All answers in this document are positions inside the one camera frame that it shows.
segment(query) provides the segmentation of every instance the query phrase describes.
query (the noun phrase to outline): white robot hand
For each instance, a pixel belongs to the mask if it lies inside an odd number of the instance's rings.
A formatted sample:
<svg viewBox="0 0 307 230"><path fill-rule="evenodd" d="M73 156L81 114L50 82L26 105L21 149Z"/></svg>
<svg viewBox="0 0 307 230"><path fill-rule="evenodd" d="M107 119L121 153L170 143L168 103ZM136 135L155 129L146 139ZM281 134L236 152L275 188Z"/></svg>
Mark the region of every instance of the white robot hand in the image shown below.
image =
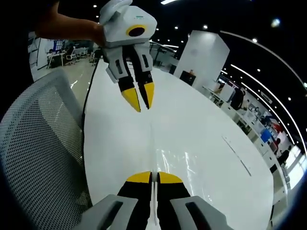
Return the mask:
<svg viewBox="0 0 307 230"><path fill-rule="evenodd" d="M113 82L118 82L126 101L140 112L127 59L132 62L135 80L149 109L154 96L149 39L155 33L157 21L139 7L130 6L131 4L132 0L111 0L101 9L99 21L104 26L106 37L104 55L109 62L106 71Z"/></svg>

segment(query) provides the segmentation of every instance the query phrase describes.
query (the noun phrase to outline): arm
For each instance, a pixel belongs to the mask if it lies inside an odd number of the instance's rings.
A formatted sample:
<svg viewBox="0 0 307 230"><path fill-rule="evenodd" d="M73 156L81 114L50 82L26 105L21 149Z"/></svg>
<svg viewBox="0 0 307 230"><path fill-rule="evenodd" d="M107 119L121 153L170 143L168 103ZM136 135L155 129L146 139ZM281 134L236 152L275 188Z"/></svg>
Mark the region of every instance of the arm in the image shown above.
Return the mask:
<svg viewBox="0 0 307 230"><path fill-rule="evenodd" d="M98 23L70 18L58 13L59 2L54 4L35 25L37 36L48 39L92 40L104 44L103 27Z"/></svg>

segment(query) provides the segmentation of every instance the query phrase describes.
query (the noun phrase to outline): black ceiling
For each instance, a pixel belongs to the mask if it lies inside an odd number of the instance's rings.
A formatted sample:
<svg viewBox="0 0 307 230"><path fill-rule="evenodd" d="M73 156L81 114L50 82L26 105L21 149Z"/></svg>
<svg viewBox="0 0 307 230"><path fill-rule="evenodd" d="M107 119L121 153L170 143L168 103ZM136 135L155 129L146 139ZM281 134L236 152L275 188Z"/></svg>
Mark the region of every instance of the black ceiling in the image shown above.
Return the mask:
<svg viewBox="0 0 307 230"><path fill-rule="evenodd" d="M158 21L159 31L152 39L160 39L160 43L179 46L180 54L192 30L202 30L208 25L208 31L220 33L221 30L238 34L249 39L257 38L258 42L284 59L307 82L304 71L307 58L305 56L305 2L301 0L177 0L167 5L162 0L134 0L137 5L150 13ZM96 15L108 0L87 0L76 2L60 1L59 11L65 15L98 21ZM279 27L272 28L271 22L279 18ZM232 75L236 82L243 81L254 91L265 92L255 81L243 73L230 67L234 64L245 70L267 86L287 107L302 135L307 140L307 90L296 76L281 61L261 47L248 41L226 34L221 38L230 48L225 64L228 76ZM289 123L289 131L294 137L298 132L283 108L277 106L276 112L283 122Z"/></svg>

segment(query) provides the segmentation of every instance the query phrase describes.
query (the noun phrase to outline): white pillar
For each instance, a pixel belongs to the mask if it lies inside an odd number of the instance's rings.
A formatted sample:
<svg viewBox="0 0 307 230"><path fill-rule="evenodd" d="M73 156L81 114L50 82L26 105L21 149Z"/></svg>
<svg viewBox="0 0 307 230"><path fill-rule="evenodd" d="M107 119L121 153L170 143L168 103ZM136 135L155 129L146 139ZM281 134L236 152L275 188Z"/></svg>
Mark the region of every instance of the white pillar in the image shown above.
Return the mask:
<svg viewBox="0 0 307 230"><path fill-rule="evenodd" d="M216 81L226 62L229 48L218 34L192 31L174 75L193 70L196 79L192 85L198 91Z"/></svg>

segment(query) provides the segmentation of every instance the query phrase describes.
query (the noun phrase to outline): glossy tabletop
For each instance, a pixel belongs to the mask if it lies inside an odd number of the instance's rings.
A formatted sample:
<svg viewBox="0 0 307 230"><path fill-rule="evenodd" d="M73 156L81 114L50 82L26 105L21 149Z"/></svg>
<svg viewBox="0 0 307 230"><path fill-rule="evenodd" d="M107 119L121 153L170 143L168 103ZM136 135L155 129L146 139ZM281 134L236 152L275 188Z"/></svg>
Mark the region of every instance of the glossy tabletop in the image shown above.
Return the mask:
<svg viewBox="0 0 307 230"><path fill-rule="evenodd" d="M133 174L163 171L180 177L191 196L223 212L231 228L265 230L273 203L272 174L231 118L156 68L152 108L147 110L139 96L142 112L137 113L106 68L101 60L85 110L84 162L93 204L117 194Z"/></svg>

